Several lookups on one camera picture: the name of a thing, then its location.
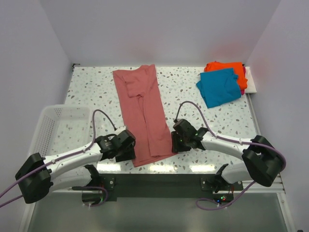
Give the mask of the folded magenta t shirt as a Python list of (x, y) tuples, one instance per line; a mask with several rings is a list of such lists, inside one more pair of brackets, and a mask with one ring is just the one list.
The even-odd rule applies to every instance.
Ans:
[(241, 94), (244, 95), (245, 90), (248, 87), (248, 84), (247, 84), (248, 79), (246, 78), (246, 68), (245, 68), (245, 66), (242, 66), (242, 71), (243, 71), (243, 77), (241, 78), (241, 81), (240, 81), (240, 91), (241, 91)]

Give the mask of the aluminium table frame rail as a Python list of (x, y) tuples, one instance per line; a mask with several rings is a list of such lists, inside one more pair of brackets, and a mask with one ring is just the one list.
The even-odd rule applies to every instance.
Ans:
[(272, 186), (286, 167), (285, 157), (262, 135), (249, 140), (242, 158), (251, 179), (264, 187)]

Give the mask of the blue t shirt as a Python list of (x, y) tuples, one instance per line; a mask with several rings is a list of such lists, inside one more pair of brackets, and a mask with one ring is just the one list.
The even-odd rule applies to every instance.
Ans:
[(213, 108), (241, 97), (237, 79), (232, 68), (202, 72), (196, 87), (207, 108)]

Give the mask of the folded white t shirt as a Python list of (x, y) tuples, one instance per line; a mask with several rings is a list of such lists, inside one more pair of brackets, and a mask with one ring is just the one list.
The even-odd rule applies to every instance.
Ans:
[(245, 89), (245, 93), (246, 94), (254, 94), (254, 93), (257, 92), (257, 90), (256, 90), (256, 86), (255, 86), (255, 83), (254, 83), (254, 80), (253, 80), (251, 69), (250, 69), (250, 67), (246, 66), (245, 70), (246, 70), (245, 77), (248, 80), (247, 81), (247, 88)]

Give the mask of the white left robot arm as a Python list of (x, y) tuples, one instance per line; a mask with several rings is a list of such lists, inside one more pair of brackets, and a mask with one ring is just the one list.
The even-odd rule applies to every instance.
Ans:
[(46, 157), (40, 153), (30, 155), (15, 175), (25, 203), (35, 203), (59, 189), (99, 189), (103, 181), (97, 164), (107, 159), (134, 159), (135, 143), (129, 130), (118, 129), (69, 152)]

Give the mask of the white plastic basket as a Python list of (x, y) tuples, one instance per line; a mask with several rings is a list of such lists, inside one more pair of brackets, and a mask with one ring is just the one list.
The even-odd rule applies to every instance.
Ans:
[(87, 106), (52, 105), (41, 112), (28, 156), (39, 153), (43, 163), (51, 163), (52, 179), (75, 168), (97, 163), (99, 155), (91, 145), (90, 126), (93, 110)]

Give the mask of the salmon pink t shirt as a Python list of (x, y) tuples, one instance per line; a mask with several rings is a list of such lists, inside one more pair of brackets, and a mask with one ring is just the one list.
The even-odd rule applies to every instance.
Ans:
[(124, 124), (136, 138), (134, 167), (174, 155), (155, 65), (113, 71)]

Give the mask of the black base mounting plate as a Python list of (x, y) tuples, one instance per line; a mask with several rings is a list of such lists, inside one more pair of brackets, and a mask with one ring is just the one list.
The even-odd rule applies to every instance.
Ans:
[(115, 202), (120, 198), (208, 198), (220, 199), (242, 191), (243, 184), (215, 185), (215, 174), (100, 174), (82, 192), (84, 203)]

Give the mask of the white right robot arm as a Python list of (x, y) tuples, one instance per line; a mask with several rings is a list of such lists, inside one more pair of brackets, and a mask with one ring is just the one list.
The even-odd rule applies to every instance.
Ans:
[(191, 149), (216, 151), (240, 159), (238, 164), (224, 164), (209, 183), (217, 190), (225, 190), (239, 181), (252, 180), (261, 186), (270, 187), (276, 176), (285, 168), (283, 155), (263, 136), (253, 139), (221, 137), (201, 127), (195, 129), (187, 120), (174, 121), (172, 152), (186, 152)]

